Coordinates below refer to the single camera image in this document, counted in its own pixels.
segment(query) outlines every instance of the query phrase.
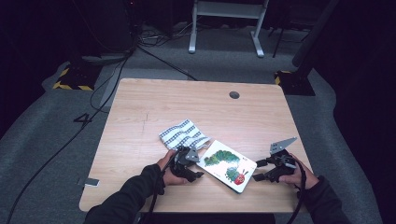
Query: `black cable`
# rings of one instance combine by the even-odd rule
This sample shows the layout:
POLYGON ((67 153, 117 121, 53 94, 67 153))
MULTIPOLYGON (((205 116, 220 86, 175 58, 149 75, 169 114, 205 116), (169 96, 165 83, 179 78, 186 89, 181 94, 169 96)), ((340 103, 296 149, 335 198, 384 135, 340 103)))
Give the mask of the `black cable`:
POLYGON ((91 105, 91 107, 93 108, 93 109, 95 109, 95 110, 100 110, 101 112, 103 112, 103 113, 106 113, 106 114, 108 114, 108 111, 104 111, 104 110, 102 110, 102 109, 100 109, 100 108, 96 108, 93 104, 92 104, 92 98, 93 98, 93 96, 95 95, 95 93, 99 90, 99 89, 101 89, 113 76, 114 76, 114 73, 116 72, 116 69, 117 69, 117 67, 120 65, 120 63, 119 64, 117 64, 117 66, 114 68, 114 70, 113 70, 113 73, 111 74, 111 76, 108 78, 108 79, 106 79, 98 88, 96 88, 96 90, 92 93, 92 95, 91 95, 91 99, 90 99, 90 105, 91 105))
POLYGON ((124 54, 122 57, 115 58, 115 59, 100 59, 100 60, 88 60, 82 59, 84 62, 89 63, 90 65, 94 66, 105 66, 113 63, 121 63, 125 60, 125 58, 129 57, 129 54, 124 54))
POLYGON ((297 164, 298 164, 298 166, 300 168, 300 171, 301 171, 301 187, 300 187, 300 197, 298 199, 298 203, 297 203, 296 209, 294 210, 291 218, 289 219, 288 224, 291 224, 294 221, 294 219, 297 217, 297 215, 298 215, 298 213, 300 211, 301 205, 303 205, 303 200, 304 200, 304 196, 305 196, 305 183, 306 183, 306 173, 305 173, 305 170, 304 170, 303 166, 301 165, 301 163, 299 161, 295 160, 294 158, 290 158, 290 159, 294 160, 295 162, 297 162, 297 164))
MULTIPOLYGON (((132 53, 129 54, 129 56, 125 59, 125 61, 123 62, 121 68, 120 68, 120 72, 119 72, 119 76, 117 78, 116 81, 116 85, 114 86, 112 92, 110 93, 110 95, 107 97, 107 99, 105 100, 105 102, 99 107, 98 110, 96 110, 96 112, 88 119, 88 121, 92 121, 92 119, 94 117, 96 117, 96 115, 102 110, 102 108, 105 106, 105 104, 107 103, 107 101, 110 100, 111 95, 114 93, 116 87, 117 87, 117 83, 120 80, 120 74, 122 71, 123 66, 125 65, 125 63, 128 61, 129 57, 132 55, 132 53)), ((59 154, 61 153, 83 130, 84 128, 89 124, 90 122, 85 122, 83 123, 82 127, 73 135, 73 137, 71 137, 55 154, 53 154, 36 172, 35 174, 29 179, 29 181, 24 185, 23 189, 21 190, 21 192, 18 194, 17 198, 15 199, 14 204, 11 207, 11 210, 9 211, 8 214, 8 219, 7 219, 7 224, 10 223, 11 219, 12 219, 12 215, 15 211, 15 208, 18 204, 18 201, 20 200, 22 194, 26 191, 26 189, 29 187, 29 185, 33 182, 33 180, 35 180, 35 178, 40 174, 40 172, 59 154)))
POLYGON ((146 51, 145 49, 142 49, 140 46, 138 46, 138 48, 141 49, 143 52, 147 53, 148 55, 150 55, 150 56, 152 56, 152 57, 154 57, 154 58, 160 60, 161 62, 166 63, 167 65, 169 65, 170 67, 176 69, 178 72, 180 72, 180 73, 186 75, 187 77, 190 77, 191 79, 193 79, 193 80, 195 80, 195 81, 198 81, 198 79, 196 79, 195 77, 193 77, 192 75, 190 75, 188 72, 184 71, 183 69, 178 68, 177 66, 175 66, 175 65, 173 65, 173 64, 171 64, 171 63, 169 63, 169 62, 167 62, 167 61, 164 61, 163 59, 161 59, 161 58, 155 56, 154 54, 152 54, 152 53, 146 51))
POLYGON ((181 151, 182 148, 179 148, 176 153, 169 159, 169 161, 165 164, 163 169, 161 170, 161 174, 158 176, 158 178, 155 180, 154 183, 154 190, 153 190, 153 196, 152 196, 152 201, 151 205, 149 207, 148 213, 143 217, 142 222, 139 221, 139 224, 148 224, 149 220, 151 219, 152 212, 154 211, 154 205, 157 202, 157 196, 158 196, 158 181, 163 178, 163 175, 165 174, 165 170, 169 167, 169 164, 175 159, 177 154, 181 151))
POLYGON ((144 46, 144 47, 159 47, 165 43, 167 43, 170 40, 177 40, 183 37, 184 35, 189 35, 187 34, 187 28, 192 25, 192 22, 184 26, 183 28, 180 28, 179 30, 175 30, 172 33, 172 36, 167 36, 167 35, 158 35, 155 31, 153 30, 144 30, 142 34, 139 36, 139 45, 144 46), (145 42, 145 39, 155 39, 154 43, 147 43, 145 42))

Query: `hand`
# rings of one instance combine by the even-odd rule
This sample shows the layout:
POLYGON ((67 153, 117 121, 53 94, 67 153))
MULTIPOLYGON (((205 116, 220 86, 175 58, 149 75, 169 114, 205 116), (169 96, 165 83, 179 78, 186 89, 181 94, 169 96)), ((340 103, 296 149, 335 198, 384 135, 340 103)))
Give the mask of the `hand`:
MULTIPOLYGON (((293 154, 290 153, 290 155, 295 160, 299 161, 293 154)), ((312 172, 301 161, 299 161, 299 162, 303 166, 303 168, 305 170, 305 174, 306 174, 305 189, 311 189, 319 182, 319 180, 317 179, 316 176, 314 176, 314 174, 312 174, 312 172)), ((297 168, 294 170, 293 175, 282 175, 279 177, 279 182, 287 183, 292 186, 296 185, 297 187, 300 188, 302 175, 301 175, 300 166, 297 164, 297 162, 296 162, 296 166, 297 166, 297 168)))
MULTIPOLYGON (((157 161, 157 164, 160 166, 160 169, 162 170, 163 167, 165 167, 166 163, 169 162, 169 160, 171 159, 171 157, 173 155, 175 155, 175 151, 174 150, 168 150, 168 152, 166 153, 165 157, 163 157, 162 159, 157 161)), ((165 184, 165 186, 168 185, 182 185, 182 184, 186 184, 187 183, 187 179, 186 178, 181 178, 181 177, 177 177, 175 175, 172 174, 172 172, 170 171, 169 168, 167 168, 165 170, 165 175, 163 176, 163 183, 165 184)))

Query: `gray carpet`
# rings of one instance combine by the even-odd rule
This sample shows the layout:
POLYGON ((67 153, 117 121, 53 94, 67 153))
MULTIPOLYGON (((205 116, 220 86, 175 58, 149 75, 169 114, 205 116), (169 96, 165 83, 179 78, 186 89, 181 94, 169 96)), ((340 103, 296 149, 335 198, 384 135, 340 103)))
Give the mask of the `gray carpet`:
MULTIPOLYGON (((299 44, 281 43, 273 59, 277 34, 268 38, 268 32, 263 30, 260 40, 267 54, 260 59, 249 37, 251 29, 203 30, 198 34, 195 54, 188 53, 188 35, 145 49, 204 81, 275 83, 275 71, 296 70, 291 59, 299 44)), ((299 38, 292 32, 285 36, 299 38)), ((67 62, 60 64, 59 70, 43 82, 46 93, 15 121, 0 141, 0 223, 6 223, 12 204, 32 175, 79 130, 81 123, 73 120, 84 113, 93 115, 96 110, 91 107, 91 100, 99 107, 108 96, 106 92, 114 86, 113 83, 98 88, 113 73, 117 75, 116 64, 103 68, 95 92, 52 89, 66 65, 67 62)), ((124 76, 140 71, 147 78, 187 79, 140 49, 124 69, 124 76)), ((382 223, 371 185, 332 117, 335 105, 332 88, 316 71, 311 72, 309 80, 316 96, 286 98, 315 174, 325 175, 331 181, 352 223, 382 223)), ((83 222, 85 213, 78 209, 82 186, 77 182, 88 176, 106 118, 106 113, 98 113, 42 170, 21 196, 11 223, 83 222)), ((290 214, 276 214, 276 223, 286 223, 289 218, 290 214)), ((300 214, 294 223, 312 221, 308 214, 300 214)))

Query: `striped cloth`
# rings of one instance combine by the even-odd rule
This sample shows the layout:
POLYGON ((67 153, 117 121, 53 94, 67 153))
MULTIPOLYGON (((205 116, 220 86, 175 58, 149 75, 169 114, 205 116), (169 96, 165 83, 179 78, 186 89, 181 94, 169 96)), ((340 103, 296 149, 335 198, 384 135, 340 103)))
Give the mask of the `striped cloth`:
POLYGON ((166 129, 160 133, 160 138, 167 148, 173 150, 177 150, 180 146, 200 149, 210 140, 189 119, 166 129))

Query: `wooden table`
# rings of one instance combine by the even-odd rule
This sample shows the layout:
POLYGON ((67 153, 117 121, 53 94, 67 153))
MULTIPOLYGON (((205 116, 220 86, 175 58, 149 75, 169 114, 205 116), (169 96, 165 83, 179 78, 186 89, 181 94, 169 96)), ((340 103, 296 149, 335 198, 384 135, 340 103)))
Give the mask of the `wooden table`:
MULTIPOLYGON (((190 119, 211 142, 219 140, 248 158, 269 157, 270 145, 296 136, 288 147, 308 168, 303 143, 277 85, 125 78, 120 81, 79 207, 100 204, 131 176, 162 158, 167 148, 159 133, 190 119), (237 91, 238 99, 230 97, 237 91)), ((199 150, 200 156, 205 149, 199 150)), ((256 170, 265 173, 268 165, 256 170)), ((202 171, 192 166, 193 171, 202 171)), ((148 211, 151 197, 142 211, 148 211)), ((249 180, 242 194, 205 173, 183 186, 168 186, 154 212, 292 212, 295 191, 285 184, 249 180)))

